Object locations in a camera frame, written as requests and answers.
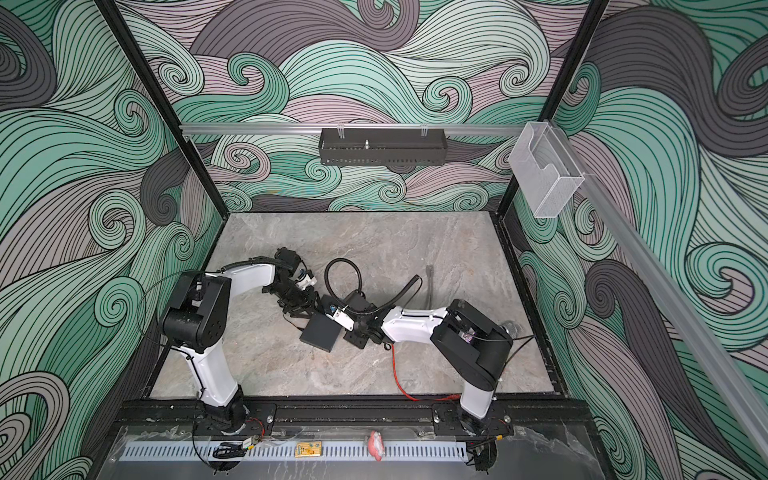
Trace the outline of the black network switch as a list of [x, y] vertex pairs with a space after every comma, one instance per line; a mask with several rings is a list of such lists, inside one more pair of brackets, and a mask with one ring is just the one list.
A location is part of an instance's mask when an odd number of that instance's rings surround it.
[[304, 327], [301, 342], [325, 352], [331, 352], [339, 337], [342, 326], [327, 315], [315, 313]]

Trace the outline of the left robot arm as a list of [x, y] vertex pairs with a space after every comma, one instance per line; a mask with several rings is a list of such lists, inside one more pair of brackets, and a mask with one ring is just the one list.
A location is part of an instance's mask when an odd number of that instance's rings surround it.
[[319, 301], [316, 282], [303, 259], [286, 247], [272, 257], [251, 257], [179, 276], [160, 321], [161, 333], [186, 361], [206, 418], [222, 431], [241, 429], [248, 417], [242, 386], [231, 374], [223, 350], [230, 301], [260, 290], [274, 295], [283, 313], [311, 316]]

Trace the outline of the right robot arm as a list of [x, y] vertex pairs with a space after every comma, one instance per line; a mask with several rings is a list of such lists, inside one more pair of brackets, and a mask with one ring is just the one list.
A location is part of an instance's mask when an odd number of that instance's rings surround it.
[[320, 304], [360, 348], [368, 342], [390, 350], [401, 343], [435, 347], [463, 380], [458, 397], [463, 418], [476, 424], [487, 418], [514, 339], [468, 301], [455, 299], [433, 310], [378, 307], [354, 291], [344, 300], [324, 295]]

